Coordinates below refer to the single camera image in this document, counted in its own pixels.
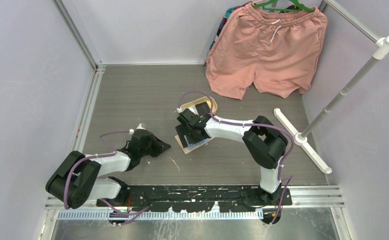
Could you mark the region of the beige leather card holder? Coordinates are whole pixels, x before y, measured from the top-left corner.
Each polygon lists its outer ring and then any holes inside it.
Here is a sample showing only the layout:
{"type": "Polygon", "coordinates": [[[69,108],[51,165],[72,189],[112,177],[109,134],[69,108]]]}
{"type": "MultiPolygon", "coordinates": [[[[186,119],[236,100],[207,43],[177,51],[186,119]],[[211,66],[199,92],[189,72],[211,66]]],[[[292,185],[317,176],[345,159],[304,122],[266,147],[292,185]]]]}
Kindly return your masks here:
{"type": "Polygon", "coordinates": [[[196,150],[197,148],[200,148],[201,146],[204,146],[206,145],[208,142],[210,142],[213,138],[208,138],[206,140],[203,140],[197,144],[190,144],[188,147],[183,147],[179,138],[178,138],[178,135],[175,135],[174,136],[175,140],[177,141],[178,145],[180,146],[180,148],[182,149],[182,151],[185,153],[185,154],[188,154],[194,150],[196,150]]]}

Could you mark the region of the beige oval plastic tray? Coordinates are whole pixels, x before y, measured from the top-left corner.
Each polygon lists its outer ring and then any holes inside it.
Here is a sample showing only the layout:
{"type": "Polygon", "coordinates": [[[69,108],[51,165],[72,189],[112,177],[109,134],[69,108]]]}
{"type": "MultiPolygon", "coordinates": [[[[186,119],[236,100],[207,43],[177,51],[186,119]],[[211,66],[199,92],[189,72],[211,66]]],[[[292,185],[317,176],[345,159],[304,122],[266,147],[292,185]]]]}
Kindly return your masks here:
{"type": "Polygon", "coordinates": [[[218,104],[213,97],[201,97],[188,103],[182,104],[177,110],[182,112],[185,109],[189,109],[193,113],[199,116],[209,115],[212,110],[213,114],[216,114],[218,110],[218,104]]]}

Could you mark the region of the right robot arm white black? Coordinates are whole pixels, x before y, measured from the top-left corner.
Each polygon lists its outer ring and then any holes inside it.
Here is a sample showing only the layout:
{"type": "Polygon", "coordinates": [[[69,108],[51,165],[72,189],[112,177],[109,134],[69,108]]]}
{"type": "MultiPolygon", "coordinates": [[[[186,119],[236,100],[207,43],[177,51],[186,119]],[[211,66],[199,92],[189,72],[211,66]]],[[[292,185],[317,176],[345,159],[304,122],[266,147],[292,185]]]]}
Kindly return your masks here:
{"type": "Polygon", "coordinates": [[[190,108],[179,112],[176,126],[177,140],[185,153],[209,141],[221,138],[243,143],[260,167],[259,195],[268,206],[280,198],[282,181],[280,163],[288,140],[266,117],[254,120],[233,120],[206,113],[199,115],[190,108]]]}

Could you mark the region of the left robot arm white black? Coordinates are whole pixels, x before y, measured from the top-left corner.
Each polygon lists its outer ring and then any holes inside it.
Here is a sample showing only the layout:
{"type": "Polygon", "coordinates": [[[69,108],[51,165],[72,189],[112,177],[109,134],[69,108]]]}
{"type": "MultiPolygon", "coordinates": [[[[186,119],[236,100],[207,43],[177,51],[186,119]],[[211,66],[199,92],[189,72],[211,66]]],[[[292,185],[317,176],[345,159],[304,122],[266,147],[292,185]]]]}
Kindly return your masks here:
{"type": "Polygon", "coordinates": [[[126,130],[131,138],[124,147],[110,153],[70,152],[48,179],[45,190],[62,201],[65,209],[77,209],[88,200],[121,207],[128,203],[128,185],[111,176],[137,167],[141,159],[157,158],[171,146],[143,127],[126,130]]]}

